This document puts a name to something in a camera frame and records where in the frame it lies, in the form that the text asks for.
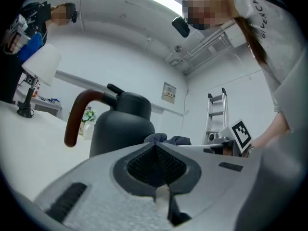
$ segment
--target black lamp base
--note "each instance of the black lamp base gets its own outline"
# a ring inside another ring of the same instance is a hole
[[[24,103],[20,101],[18,101],[17,106],[19,107],[19,110],[17,110],[18,115],[26,117],[26,118],[32,118],[31,106],[25,107]]]
[[[25,102],[22,103],[20,101],[18,101],[17,106],[19,107],[19,110],[17,110],[18,115],[23,116],[25,118],[32,118],[32,114],[31,114],[31,98],[32,98],[32,94],[34,92],[34,89],[29,88],[29,91],[27,93]]]

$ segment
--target blue object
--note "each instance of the blue object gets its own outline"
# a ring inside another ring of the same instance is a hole
[[[43,37],[41,33],[36,33],[33,37],[29,40],[27,45],[24,45],[23,48],[20,50],[19,58],[23,61],[29,59],[35,52],[38,51],[39,48],[43,46]]]
[[[52,102],[52,101],[58,101],[58,102],[60,102],[60,101],[57,100],[56,98],[51,98],[51,99],[50,99],[50,102]]]

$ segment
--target person's arm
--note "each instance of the person's arm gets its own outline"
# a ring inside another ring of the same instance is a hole
[[[251,145],[254,147],[263,147],[274,137],[288,131],[289,125],[282,112],[278,112],[271,125],[258,138],[252,141]]]

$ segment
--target white t-shirt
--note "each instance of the white t-shirt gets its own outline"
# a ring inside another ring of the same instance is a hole
[[[239,15],[246,18],[263,49],[267,66],[262,67],[274,102],[274,111],[281,112],[273,93],[289,75],[307,45],[293,16],[264,0],[234,0]]]

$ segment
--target metal ladder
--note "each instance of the metal ladder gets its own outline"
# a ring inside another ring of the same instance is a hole
[[[213,112],[213,102],[222,100],[223,110],[219,112]],[[210,131],[211,121],[214,116],[223,115],[223,125],[222,129],[225,129],[228,126],[228,105],[227,105],[227,93],[224,88],[222,88],[222,94],[216,97],[213,97],[212,94],[208,94],[208,105],[207,105],[207,120],[205,125],[205,139],[204,144],[211,144],[214,141],[214,138],[218,137],[219,131]]]

